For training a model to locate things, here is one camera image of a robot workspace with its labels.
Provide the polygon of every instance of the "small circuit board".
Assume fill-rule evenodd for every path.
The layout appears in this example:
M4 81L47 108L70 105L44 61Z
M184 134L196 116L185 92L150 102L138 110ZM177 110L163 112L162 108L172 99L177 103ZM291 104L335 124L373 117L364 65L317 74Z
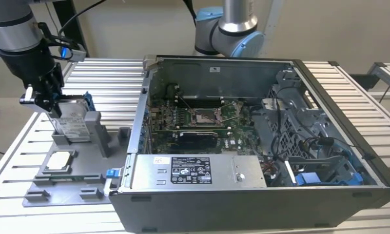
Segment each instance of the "small circuit board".
M249 107L243 101L159 100L152 102L150 113L154 154L261 152Z

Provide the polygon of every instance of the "slotted metal worktable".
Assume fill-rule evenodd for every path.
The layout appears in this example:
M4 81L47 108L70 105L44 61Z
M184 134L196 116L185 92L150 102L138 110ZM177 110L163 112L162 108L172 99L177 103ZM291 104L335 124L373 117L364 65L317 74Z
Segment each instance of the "slotted metal worktable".
M328 62L307 62L307 66L390 168L390 114L341 67ZM64 75L66 94L91 91L108 129L131 127L143 62L91 58L70 64ZM0 161L0 233L127 233L112 205L23 207L23 196L52 145L52 130L47 116L35 113ZM336 228L232 233L390 234L390 203L360 211Z

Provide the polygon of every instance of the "warning label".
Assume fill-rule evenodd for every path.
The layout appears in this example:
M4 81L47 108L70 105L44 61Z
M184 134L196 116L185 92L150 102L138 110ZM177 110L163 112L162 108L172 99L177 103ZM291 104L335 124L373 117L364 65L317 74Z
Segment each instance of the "warning label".
M171 181L173 184L212 184L208 157L173 157Z
M59 122L60 128L64 131L64 135L68 138L90 136L87 125L82 117L62 117L56 120Z

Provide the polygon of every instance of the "robotic arm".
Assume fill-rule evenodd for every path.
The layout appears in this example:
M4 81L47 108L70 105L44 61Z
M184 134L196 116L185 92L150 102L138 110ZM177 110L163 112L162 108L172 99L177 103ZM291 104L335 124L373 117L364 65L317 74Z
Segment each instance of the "robotic arm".
M46 0L0 0L0 57L27 89L20 103L38 112L60 117L58 99L64 79L59 60L84 60L83 46L66 37L54 36L46 23L38 23L30 3ZM52 55L50 47L71 50L71 57Z
M200 9L196 21L197 55L257 57L265 37L256 31L253 0L224 0L224 8Z

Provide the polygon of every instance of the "sticker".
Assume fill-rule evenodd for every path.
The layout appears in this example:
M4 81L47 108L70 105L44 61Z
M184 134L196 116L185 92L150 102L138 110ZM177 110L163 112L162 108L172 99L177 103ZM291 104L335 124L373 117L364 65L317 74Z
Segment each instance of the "sticker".
M221 71L221 67L211 67L209 68L209 72L220 72Z
M58 120L64 135L68 138L88 137L90 132L83 117L62 117Z
M208 157L173 157L171 181L173 184L212 184Z
M170 157L155 157L154 158L154 164L170 165L171 164L171 158Z

